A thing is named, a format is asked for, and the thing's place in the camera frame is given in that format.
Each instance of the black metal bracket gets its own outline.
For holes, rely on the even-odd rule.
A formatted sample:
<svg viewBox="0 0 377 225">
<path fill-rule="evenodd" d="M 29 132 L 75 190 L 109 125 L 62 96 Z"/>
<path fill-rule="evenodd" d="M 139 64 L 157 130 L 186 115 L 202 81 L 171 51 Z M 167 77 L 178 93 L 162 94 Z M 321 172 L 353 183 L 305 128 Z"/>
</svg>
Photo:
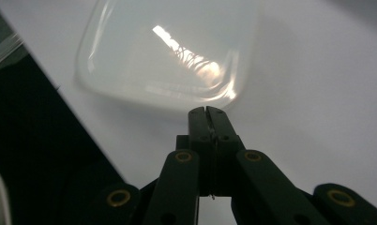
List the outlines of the black metal bracket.
<svg viewBox="0 0 377 225">
<path fill-rule="evenodd" d="M 100 213 L 83 224 L 194 225 L 199 197 L 209 195 L 232 197 L 237 224 L 377 224 L 377 208 L 346 187 L 320 185 L 312 196 L 296 188 L 268 156 L 245 148 L 217 108 L 190 111 L 175 150 L 143 189 L 103 191 L 90 211 Z"/>
</svg>

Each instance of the white table surface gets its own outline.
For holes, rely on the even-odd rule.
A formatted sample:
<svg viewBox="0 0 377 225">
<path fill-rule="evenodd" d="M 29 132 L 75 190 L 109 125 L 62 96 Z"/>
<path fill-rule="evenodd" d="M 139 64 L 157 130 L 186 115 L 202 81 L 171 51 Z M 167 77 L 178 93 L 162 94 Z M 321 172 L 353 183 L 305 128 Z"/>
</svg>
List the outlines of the white table surface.
<svg viewBox="0 0 377 225">
<path fill-rule="evenodd" d="M 158 177 L 187 118 L 130 109 L 77 87 L 74 58 L 96 0 L 0 0 L 0 11 L 124 178 Z M 377 206 L 377 0 L 268 0 L 248 86 L 227 113 L 247 148 L 297 187 L 355 190 Z M 202 199 L 200 224 L 233 224 Z"/>
</svg>

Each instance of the transparent plastic lid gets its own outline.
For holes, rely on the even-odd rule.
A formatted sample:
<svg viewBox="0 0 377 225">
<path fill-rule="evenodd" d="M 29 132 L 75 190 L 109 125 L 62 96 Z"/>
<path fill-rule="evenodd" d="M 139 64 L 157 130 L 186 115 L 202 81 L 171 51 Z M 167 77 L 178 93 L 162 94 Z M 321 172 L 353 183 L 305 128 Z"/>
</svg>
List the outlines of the transparent plastic lid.
<svg viewBox="0 0 377 225">
<path fill-rule="evenodd" d="M 172 111 L 224 108 L 249 75 L 258 2 L 100 0 L 77 57 L 87 88 Z"/>
</svg>

